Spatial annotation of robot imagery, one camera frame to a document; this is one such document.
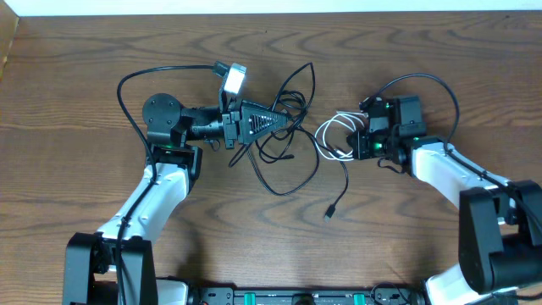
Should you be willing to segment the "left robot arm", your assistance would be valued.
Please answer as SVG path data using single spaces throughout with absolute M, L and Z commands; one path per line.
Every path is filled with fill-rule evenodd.
M 186 108 L 158 93 L 142 108 L 151 157 L 137 188 L 95 233 L 76 233 L 65 253 L 64 304 L 196 304 L 182 280 L 156 276 L 152 247 L 199 177 L 194 141 L 248 145 L 284 127 L 290 116 L 232 97 L 217 107 Z

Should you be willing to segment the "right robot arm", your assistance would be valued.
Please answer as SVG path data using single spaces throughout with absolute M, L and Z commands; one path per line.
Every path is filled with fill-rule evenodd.
M 431 185 L 459 211 L 458 262 L 424 282 L 428 304 L 516 304 L 540 294 L 541 187 L 511 181 L 428 136 L 417 96 L 369 97 L 368 126 L 348 136 L 353 157 L 392 162 L 391 170 Z

